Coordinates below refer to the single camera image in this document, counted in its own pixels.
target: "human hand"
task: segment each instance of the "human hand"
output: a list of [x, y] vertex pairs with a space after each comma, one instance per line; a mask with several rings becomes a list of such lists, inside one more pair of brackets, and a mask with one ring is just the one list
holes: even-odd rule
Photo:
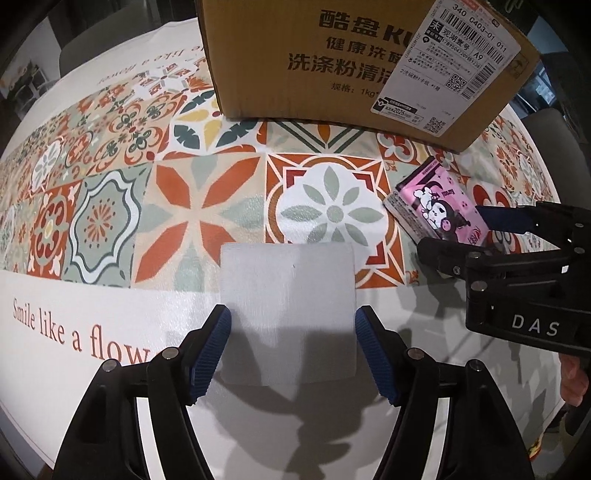
[[575, 407], [581, 405], [583, 395], [589, 388], [589, 377], [581, 368], [581, 360], [577, 356], [558, 354], [560, 358], [560, 396]]

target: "cartoon character print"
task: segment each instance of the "cartoon character print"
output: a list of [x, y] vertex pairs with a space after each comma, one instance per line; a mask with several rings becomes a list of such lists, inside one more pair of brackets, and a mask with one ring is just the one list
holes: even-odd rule
[[421, 190], [415, 190], [413, 195], [420, 202], [423, 218], [437, 232], [439, 237], [457, 242], [456, 230], [464, 226], [470, 226], [470, 222], [445, 200], [440, 200], [439, 195], [432, 191], [434, 186], [441, 188], [441, 185], [437, 184], [437, 182], [430, 182]]

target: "patterned tile print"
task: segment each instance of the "patterned tile print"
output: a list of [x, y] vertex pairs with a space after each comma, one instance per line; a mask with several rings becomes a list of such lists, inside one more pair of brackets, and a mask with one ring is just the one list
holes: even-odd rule
[[265, 158], [232, 153], [157, 163], [135, 243], [132, 286], [216, 291], [220, 249], [263, 241]]
[[60, 278], [80, 184], [78, 181], [43, 194], [31, 235], [28, 275], [56, 280]]
[[212, 87], [200, 90], [173, 116], [158, 159], [232, 151], [264, 152], [267, 122], [231, 122], [219, 111]]
[[27, 272], [31, 235], [42, 201], [43, 195], [35, 195], [15, 205], [14, 237], [6, 253], [5, 270]]
[[232, 122], [195, 55], [78, 101], [0, 163], [1, 268], [216, 291], [224, 242], [349, 241], [358, 288], [418, 284], [414, 246], [381, 199], [430, 155], [477, 203], [553, 200], [532, 146], [501, 116], [461, 155], [357, 127]]
[[83, 181], [68, 232], [62, 280], [129, 287], [134, 235], [150, 163]]
[[404, 284], [400, 228], [382, 205], [390, 186], [381, 160], [269, 155], [266, 183], [266, 242], [349, 242], [357, 288]]
[[363, 128], [316, 122], [276, 121], [268, 124], [270, 153], [325, 153], [379, 157], [375, 134]]

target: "cardboard box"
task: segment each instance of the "cardboard box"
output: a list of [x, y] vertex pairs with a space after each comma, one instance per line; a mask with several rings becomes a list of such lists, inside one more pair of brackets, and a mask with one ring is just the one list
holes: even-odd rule
[[539, 59], [476, 0], [197, 0], [197, 8], [229, 118], [360, 125], [463, 151]]

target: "table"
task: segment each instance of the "table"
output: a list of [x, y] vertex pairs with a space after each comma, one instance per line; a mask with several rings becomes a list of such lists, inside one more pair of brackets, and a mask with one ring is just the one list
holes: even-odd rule
[[[350, 242], [357, 304], [436, 360], [485, 361], [531, 444], [561, 406], [555, 354], [468, 332], [463, 285], [421, 268], [381, 206], [430, 155], [480, 205], [558, 201], [511, 108], [454, 155], [356, 127], [230, 122], [211, 85], [197, 22], [167, 24], [59, 81], [0, 161], [0, 403], [30, 445], [52, 465], [103, 358], [150, 359], [204, 321], [222, 244], [286, 241]], [[363, 190], [349, 209], [363, 216], [345, 225], [330, 220], [328, 199], [351, 181]], [[320, 214], [292, 237], [287, 209]], [[548, 248], [532, 235], [491, 240], [505, 252]], [[445, 408], [425, 478], [437, 471]], [[147, 403], [139, 410], [148, 467], [162, 478]], [[299, 387], [215, 378], [190, 409], [226, 479], [371, 478], [396, 414], [361, 359], [354, 378]]]

